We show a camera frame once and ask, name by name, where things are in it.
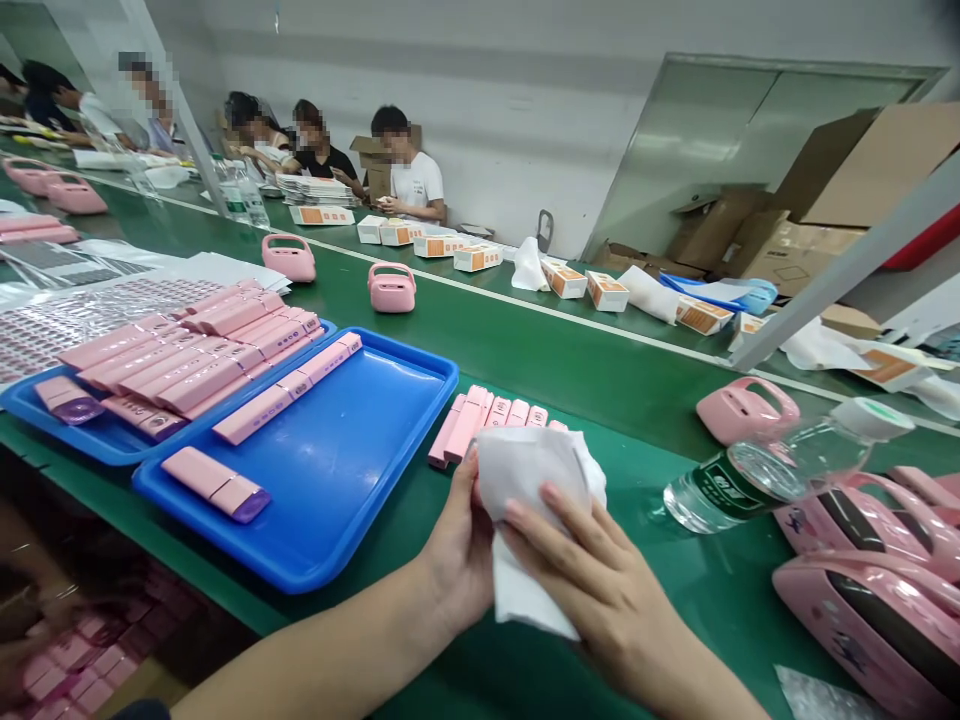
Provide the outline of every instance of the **green work table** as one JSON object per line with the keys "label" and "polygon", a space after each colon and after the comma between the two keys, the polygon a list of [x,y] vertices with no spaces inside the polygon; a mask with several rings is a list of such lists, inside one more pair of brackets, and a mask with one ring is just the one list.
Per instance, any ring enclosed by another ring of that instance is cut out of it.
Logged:
{"label": "green work table", "polygon": [[[97,189],[111,214],[69,219],[91,236],[121,237],[172,255],[214,251],[259,262],[261,231],[114,187]],[[50,211],[46,203],[26,198],[6,178],[0,179],[0,197]],[[285,228],[280,215],[287,210],[274,205],[271,217],[277,227]],[[611,513],[641,548],[684,619],[773,717],[790,717],[775,664],[851,687],[840,666],[773,591],[770,574],[791,553],[772,518],[700,537],[664,516],[663,486],[719,449],[697,420],[694,405],[734,379],[733,372],[571,322],[565,312],[535,311],[526,302],[529,293],[524,302],[515,302],[506,289],[506,268],[452,282],[445,277],[453,274],[449,261],[433,264],[432,272],[441,279],[418,283],[413,313],[378,315],[370,308],[366,288],[370,262],[359,256],[371,254],[370,246],[357,243],[355,230],[324,228],[301,234],[326,245],[342,243],[356,253],[314,247],[317,280],[297,286],[288,297],[290,304],[314,310],[341,327],[360,325],[449,357],[460,365],[461,391],[481,383],[506,396],[523,397],[585,433],[607,474]],[[373,247],[381,253],[389,250]],[[407,249],[395,252],[392,259],[414,267],[425,264]],[[458,284],[461,281],[496,289],[466,291]],[[550,304],[555,299],[538,295],[533,302]],[[832,406],[815,395],[791,394],[805,415]],[[419,551],[449,485],[445,474],[426,463],[438,426],[439,422],[343,573],[327,587],[300,596],[279,593],[134,494],[130,468],[99,466],[8,414],[0,415],[0,442],[255,631],[267,634],[342,601]],[[960,440],[920,429],[878,449],[871,465],[879,470],[891,464],[917,464],[942,473],[955,470],[949,467],[949,458],[956,457],[958,449]],[[518,624],[496,625],[488,616],[377,717],[535,714],[644,716],[609,691],[561,640]]]}

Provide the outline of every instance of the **finger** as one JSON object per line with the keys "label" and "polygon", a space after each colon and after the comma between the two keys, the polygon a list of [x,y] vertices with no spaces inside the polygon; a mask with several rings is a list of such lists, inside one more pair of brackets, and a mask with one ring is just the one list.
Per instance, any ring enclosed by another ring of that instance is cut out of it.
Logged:
{"label": "finger", "polygon": [[602,602],[613,601],[613,571],[538,513],[521,506],[516,500],[509,500],[507,522],[553,566],[558,575]]}
{"label": "finger", "polygon": [[587,552],[607,567],[619,570],[626,566],[628,557],[623,549],[614,544],[589,512],[574,505],[560,488],[553,483],[544,483],[540,487],[540,497]]}

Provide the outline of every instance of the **plastic bottle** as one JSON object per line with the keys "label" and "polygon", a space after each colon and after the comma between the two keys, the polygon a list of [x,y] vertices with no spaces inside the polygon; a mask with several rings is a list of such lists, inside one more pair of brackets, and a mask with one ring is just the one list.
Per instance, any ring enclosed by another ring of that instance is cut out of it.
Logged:
{"label": "plastic bottle", "polygon": [[688,530],[715,533],[823,492],[866,462],[875,443],[914,429],[906,415],[866,398],[802,422],[781,438],[758,436],[731,445],[663,491]]}
{"label": "plastic bottle", "polygon": [[263,198],[260,197],[257,184],[247,175],[246,162],[234,160],[233,166],[237,172],[237,186],[240,188],[240,197],[243,198],[243,205],[250,216],[250,222],[259,228],[269,228],[270,217],[267,215],[266,208],[263,207]]}
{"label": "plastic bottle", "polygon": [[220,192],[223,194],[223,201],[227,204],[230,217],[237,222],[249,223],[250,217],[247,215],[247,208],[240,195],[240,186],[237,184],[237,169],[233,163],[226,162],[223,155],[215,153],[210,156],[210,159],[213,160],[213,167],[217,171]]}

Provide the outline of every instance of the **metal frame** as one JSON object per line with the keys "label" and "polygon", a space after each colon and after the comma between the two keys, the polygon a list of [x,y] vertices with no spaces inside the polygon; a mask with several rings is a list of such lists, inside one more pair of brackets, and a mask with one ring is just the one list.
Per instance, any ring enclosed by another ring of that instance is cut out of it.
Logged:
{"label": "metal frame", "polygon": [[880,225],[876,225],[760,331],[748,336],[729,358],[736,370],[746,372],[763,362],[785,340],[829,305],[862,282],[894,253],[957,207],[960,187],[960,153],[944,162],[921,183]]}
{"label": "metal frame", "polygon": [[140,31],[140,36],[147,46],[147,53],[154,58],[154,69],[159,73],[164,89],[173,95],[173,111],[176,115],[177,124],[186,136],[193,161],[200,172],[203,184],[210,193],[210,200],[220,215],[225,218],[231,217],[227,211],[223,195],[220,193],[217,172],[214,170],[213,160],[207,152],[203,134],[193,118],[190,106],[187,105],[187,99],[169,62],[170,56],[163,46],[163,41],[160,39],[160,33],[157,32],[157,26],[153,23],[150,11],[143,0],[120,0],[120,5],[123,7],[130,24]]}

